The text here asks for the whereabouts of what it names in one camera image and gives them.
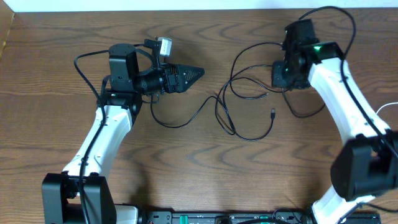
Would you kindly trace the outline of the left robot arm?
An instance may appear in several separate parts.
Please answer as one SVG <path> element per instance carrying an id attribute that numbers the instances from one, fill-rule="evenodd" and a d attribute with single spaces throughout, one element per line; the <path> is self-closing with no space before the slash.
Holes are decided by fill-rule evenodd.
<path id="1" fill-rule="evenodd" d="M 200 67 L 165 63 L 171 41 L 115 44 L 109 55 L 110 74 L 95 93 L 95 121 L 75 157 L 61 173 L 48 173 L 42 182 L 46 223 L 145 223 L 134 205 L 117 205 L 108 175 L 118 149 L 132 129 L 143 104 L 142 96 L 183 93 L 205 71 Z"/>

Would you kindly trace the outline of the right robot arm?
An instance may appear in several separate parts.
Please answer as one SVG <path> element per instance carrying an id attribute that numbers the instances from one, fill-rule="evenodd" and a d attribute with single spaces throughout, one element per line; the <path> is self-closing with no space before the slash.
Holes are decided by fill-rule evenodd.
<path id="1" fill-rule="evenodd" d="M 341 223 L 359 206 L 397 188 L 397 132 L 371 108 L 335 42 L 320 42 L 312 21 L 285 27 L 285 57 L 272 69 L 272 86 L 313 87 L 340 132 L 343 148 L 330 169 L 331 187 L 303 223 Z"/>

